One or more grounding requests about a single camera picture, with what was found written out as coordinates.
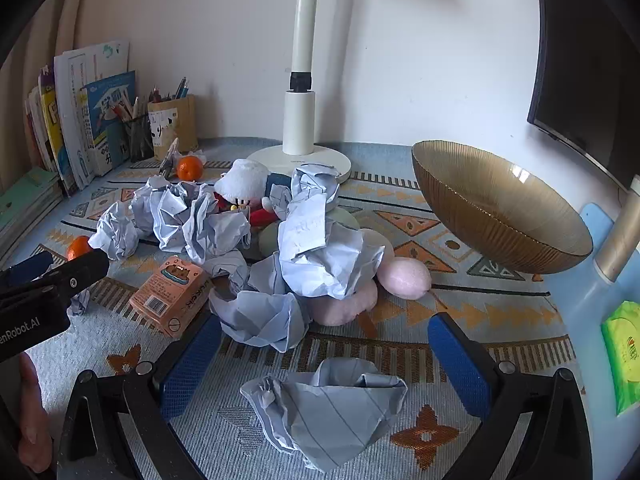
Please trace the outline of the person's left hand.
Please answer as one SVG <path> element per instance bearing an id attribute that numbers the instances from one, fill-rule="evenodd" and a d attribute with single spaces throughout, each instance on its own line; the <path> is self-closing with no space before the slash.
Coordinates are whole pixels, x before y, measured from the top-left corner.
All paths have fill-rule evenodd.
<path id="1" fill-rule="evenodd" d="M 35 474 L 41 474 L 52 463 L 52 438 L 48 414 L 43 408 L 38 375 L 32 359 L 20 354 L 21 373 L 21 441 L 18 457 Z"/>

